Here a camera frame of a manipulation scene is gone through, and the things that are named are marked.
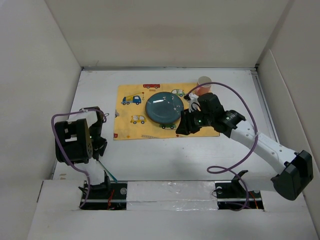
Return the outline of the iridescent metal fork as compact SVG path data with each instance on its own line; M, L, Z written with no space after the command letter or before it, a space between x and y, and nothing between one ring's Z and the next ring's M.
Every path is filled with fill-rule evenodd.
M100 160L97 160L100 167L108 174L109 177L115 182L118 183L117 178L103 165L103 163Z

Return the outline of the dark teal ceramic plate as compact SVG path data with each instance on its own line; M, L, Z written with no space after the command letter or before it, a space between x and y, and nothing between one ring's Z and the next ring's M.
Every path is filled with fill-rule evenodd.
M181 98L171 92L153 94L145 104L146 115L155 123L172 124L181 118L184 103Z

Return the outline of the yellow vehicle-print cloth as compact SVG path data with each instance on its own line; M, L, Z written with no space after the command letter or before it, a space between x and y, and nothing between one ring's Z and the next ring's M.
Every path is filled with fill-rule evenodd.
M172 93L181 100L179 107L189 105L184 96L195 87L192 83L141 83L120 85L117 89L115 106L114 140L167 139L178 138L176 133L180 120L173 123L156 123L146 113L147 100L160 92Z

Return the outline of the pink ceramic mug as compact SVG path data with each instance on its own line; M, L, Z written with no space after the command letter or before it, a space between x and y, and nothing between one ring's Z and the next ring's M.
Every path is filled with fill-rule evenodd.
M211 84L205 84L205 83L211 83L212 80L208 77L208 76L201 76L198 80L197 80L197 85L200 87L198 87L194 93L197 96L201 96L204 95L206 93L209 93L211 91Z

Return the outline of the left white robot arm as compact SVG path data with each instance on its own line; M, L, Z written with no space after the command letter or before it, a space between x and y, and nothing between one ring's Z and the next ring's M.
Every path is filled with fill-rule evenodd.
M56 159L85 175L88 182L89 172L76 165L88 164L90 159L98 161L104 155L108 142L102 137L102 127L106 122L107 117L98 106L58 113L51 118Z

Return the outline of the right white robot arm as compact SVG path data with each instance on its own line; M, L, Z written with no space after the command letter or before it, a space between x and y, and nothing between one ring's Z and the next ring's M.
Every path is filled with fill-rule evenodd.
M235 110L224 110L217 95L184 96L189 107L181 112L178 135L190 135L202 127L212 127L257 154L276 172L271 178L274 190L294 201L313 179L312 156L307 151L296 152L259 133L252 122Z

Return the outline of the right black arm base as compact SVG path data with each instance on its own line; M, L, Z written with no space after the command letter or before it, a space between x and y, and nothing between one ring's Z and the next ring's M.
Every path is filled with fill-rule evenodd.
M234 176L231 180L215 181L214 185L215 189L211 195L216 198L219 210L264 209L261 193L253 190L246 192L243 183L237 176Z

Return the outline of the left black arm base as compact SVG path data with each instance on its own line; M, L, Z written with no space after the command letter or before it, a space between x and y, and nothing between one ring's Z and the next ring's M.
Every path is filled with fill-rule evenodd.
M89 211L123 211L127 209L127 183L101 183L91 185L85 201L88 185L79 187L82 192L80 209Z

